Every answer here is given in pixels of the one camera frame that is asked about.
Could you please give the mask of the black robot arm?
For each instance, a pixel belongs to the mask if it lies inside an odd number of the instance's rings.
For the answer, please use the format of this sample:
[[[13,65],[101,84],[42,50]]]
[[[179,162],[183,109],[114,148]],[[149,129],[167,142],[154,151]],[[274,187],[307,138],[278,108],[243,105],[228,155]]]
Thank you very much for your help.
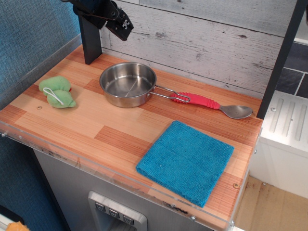
[[[96,28],[105,26],[122,41],[126,41],[134,28],[128,15],[113,0],[69,0],[76,15]]]

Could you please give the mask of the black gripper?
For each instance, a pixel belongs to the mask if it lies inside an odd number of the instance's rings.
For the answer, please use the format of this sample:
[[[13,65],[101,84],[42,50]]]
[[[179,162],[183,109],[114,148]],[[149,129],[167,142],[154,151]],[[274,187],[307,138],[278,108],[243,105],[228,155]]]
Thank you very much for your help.
[[[108,21],[105,27],[119,39],[126,41],[134,26],[127,14],[122,9],[119,9],[118,12],[118,17],[115,20]]]

